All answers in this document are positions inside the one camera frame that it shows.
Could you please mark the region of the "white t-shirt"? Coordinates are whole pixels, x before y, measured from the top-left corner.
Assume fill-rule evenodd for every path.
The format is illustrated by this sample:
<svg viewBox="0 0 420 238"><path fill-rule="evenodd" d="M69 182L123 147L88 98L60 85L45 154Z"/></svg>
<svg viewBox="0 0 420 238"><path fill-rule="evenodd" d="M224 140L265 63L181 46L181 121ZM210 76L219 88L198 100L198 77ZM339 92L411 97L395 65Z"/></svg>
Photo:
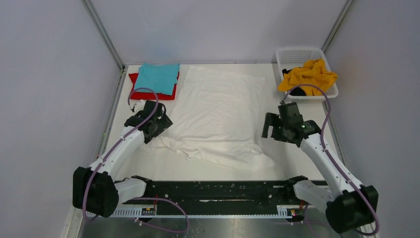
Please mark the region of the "white t-shirt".
<svg viewBox="0 0 420 238"><path fill-rule="evenodd" d="M236 170L273 167L255 142L264 84L263 77L189 66L172 125L152 146Z"/></svg>

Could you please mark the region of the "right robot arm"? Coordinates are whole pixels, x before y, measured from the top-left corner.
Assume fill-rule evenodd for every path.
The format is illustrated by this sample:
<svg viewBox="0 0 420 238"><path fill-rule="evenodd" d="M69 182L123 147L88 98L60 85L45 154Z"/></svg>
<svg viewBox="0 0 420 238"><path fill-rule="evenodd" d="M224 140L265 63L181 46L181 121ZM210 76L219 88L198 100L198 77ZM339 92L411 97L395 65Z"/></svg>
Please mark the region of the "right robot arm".
<svg viewBox="0 0 420 238"><path fill-rule="evenodd" d="M342 234L377 223L378 192L365 186L337 158L324 138L324 129L313 120L304 120L298 104L282 103L279 113L266 113L262 137L300 148L314 163L329 189L305 177L289 179L284 198L290 204L304 201L324 213L332 229Z"/></svg>

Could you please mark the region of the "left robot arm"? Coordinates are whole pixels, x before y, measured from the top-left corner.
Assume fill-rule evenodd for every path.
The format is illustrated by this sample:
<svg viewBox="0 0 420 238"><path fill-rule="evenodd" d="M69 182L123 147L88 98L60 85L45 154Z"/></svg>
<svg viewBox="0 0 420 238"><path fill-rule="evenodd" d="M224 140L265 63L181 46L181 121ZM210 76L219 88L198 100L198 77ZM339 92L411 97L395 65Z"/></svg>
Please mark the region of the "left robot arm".
<svg viewBox="0 0 420 238"><path fill-rule="evenodd" d="M117 206L133 198L143 204L152 201L154 191L138 176L117 181L116 176L134 151L148 144L172 125L163 103L147 100L143 109L129 117L111 148L88 167L73 173L72 205L85 214L104 218Z"/></svg>

